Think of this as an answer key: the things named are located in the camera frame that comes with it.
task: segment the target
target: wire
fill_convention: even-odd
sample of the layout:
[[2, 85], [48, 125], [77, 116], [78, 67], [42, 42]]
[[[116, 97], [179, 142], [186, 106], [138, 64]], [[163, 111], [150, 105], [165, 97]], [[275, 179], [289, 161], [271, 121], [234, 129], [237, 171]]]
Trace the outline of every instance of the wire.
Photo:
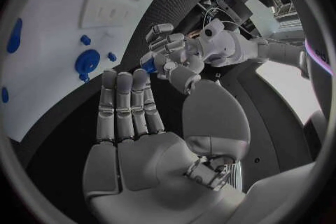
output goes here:
[[245, 29], [244, 27], [242, 27], [241, 25], [239, 25], [239, 24], [237, 24], [237, 23], [235, 23], [235, 22], [233, 22], [233, 21], [221, 21], [221, 22], [227, 22], [227, 23], [230, 23], [230, 24], [234, 24], [234, 25], [238, 26], [239, 29], [242, 29], [244, 32], [246, 32], [246, 33], [248, 33], [249, 35], [251, 35], [253, 38], [258, 38], [258, 37], [259, 37], [259, 36], [256, 36], [256, 35], [251, 34], [250, 32], [247, 31], [247, 29]]
[[208, 13], [209, 13], [210, 11], [212, 11], [212, 10], [219, 10], [219, 11], [225, 13], [226, 15], [228, 15], [228, 16], [230, 17], [230, 19], [234, 21], [234, 18], [232, 18], [232, 17], [230, 16], [230, 14], [228, 14], [226, 11], [224, 11], [224, 10], [222, 10], [221, 8], [218, 8], [218, 7], [212, 7], [212, 8], [209, 8], [209, 9], [207, 10], [206, 14], [204, 15], [204, 20], [203, 20], [202, 28], [205, 27], [206, 19], [207, 19], [207, 15], [208, 15]]

